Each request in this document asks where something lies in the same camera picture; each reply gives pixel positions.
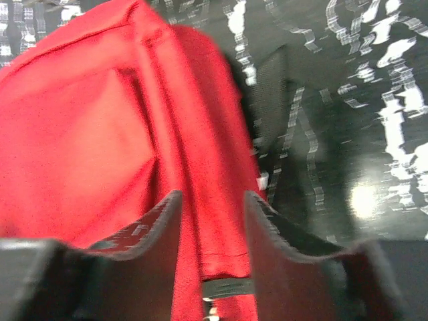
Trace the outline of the red student backpack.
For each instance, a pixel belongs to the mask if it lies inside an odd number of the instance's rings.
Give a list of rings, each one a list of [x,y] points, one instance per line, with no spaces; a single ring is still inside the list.
[[[109,1],[1,70],[1,235],[88,247],[183,194],[173,320],[201,282],[250,275],[257,163],[219,48],[144,1]]]

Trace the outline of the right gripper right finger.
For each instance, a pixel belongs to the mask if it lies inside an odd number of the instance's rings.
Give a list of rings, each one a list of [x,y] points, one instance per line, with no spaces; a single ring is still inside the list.
[[[324,241],[251,191],[245,229],[259,320],[406,320],[379,241]]]

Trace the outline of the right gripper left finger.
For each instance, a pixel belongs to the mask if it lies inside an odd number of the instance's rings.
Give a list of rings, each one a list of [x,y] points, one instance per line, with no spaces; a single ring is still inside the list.
[[[1,240],[2,320],[169,320],[182,194],[89,249]]]

